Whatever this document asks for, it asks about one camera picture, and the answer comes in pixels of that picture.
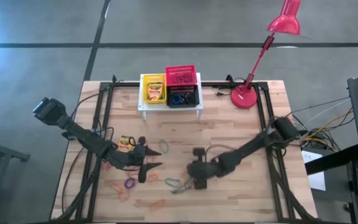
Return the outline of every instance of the lamp shade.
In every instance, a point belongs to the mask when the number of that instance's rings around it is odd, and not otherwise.
[[[300,0],[284,0],[280,15],[269,24],[267,30],[299,35],[301,28],[296,19],[296,13],[298,12],[300,3]]]

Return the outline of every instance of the wooden table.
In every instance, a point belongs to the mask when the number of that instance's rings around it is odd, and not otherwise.
[[[290,104],[283,81],[268,81],[270,97],[276,116],[290,112]],[[98,92],[99,82],[84,82],[80,99]],[[145,136],[149,146],[158,151],[158,142],[163,139],[169,152],[155,157],[163,162],[149,174],[158,179],[139,184],[134,189],[117,193],[114,185],[122,186],[127,179],[124,171],[103,166],[96,206],[95,222],[252,222],[276,221],[273,193],[265,151],[258,150],[242,160],[236,170],[222,179],[208,180],[206,190],[190,189],[173,195],[172,187],[165,184],[168,177],[187,179],[186,165],[193,160],[194,147],[226,144],[239,147],[261,131],[257,106],[249,110],[236,108],[228,96],[217,97],[216,89],[203,87],[204,110],[200,120],[195,111],[150,113],[143,121],[137,111],[138,88],[115,88],[109,126],[115,129],[113,141],[120,136]],[[97,97],[85,101],[79,108],[76,122],[90,128],[93,121]],[[67,172],[81,146],[76,141],[68,145],[62,176],[53,206],[52,218],[62,213],[62,188]],[[214,148],[208,153],[212,158],[225,149]],[[86,150],[81,153],[66,188],[65,206],[73,200],[81,184]],[[303,159],[298,147],[290,146],[284,157],[290,188],[307,211],[317,217],[309,187]],[[285,200],[281,194],[283,208]],[[88,198],[84,210],[88,211]]]

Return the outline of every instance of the concrete floor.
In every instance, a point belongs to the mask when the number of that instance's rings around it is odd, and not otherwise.
[[[104,0],[0,0],[0,43],[93,43]],[[279,14],[276,0],[112,0],[101,36],[110,42],[256,42],[265,40]],[[275,42],[358,42],[358,0],[303,0],[301,36]],[[99,49],[90,80],[137,80],[167,65],[195,64],[204,80],[245,77],[260,49]],[[1,197],[0,223],[49,218],[67,147],[60,131],[32,117],[44,97],[71,111],[78,101],[90,48],[0,49],[0,144],[31,153],[13,160]],[[347,96],[346,79],[358,77],[358,48],[272,48],[258,80],[284,80],[293,110]],[[296,115],[307,121],[331,105]],[[345,113],[344,103],[315,119],[318,127]],[[358,142],[354,123],[333,131],[344,148]],[[323,220],[349,222],[339,202],[315,198]]]

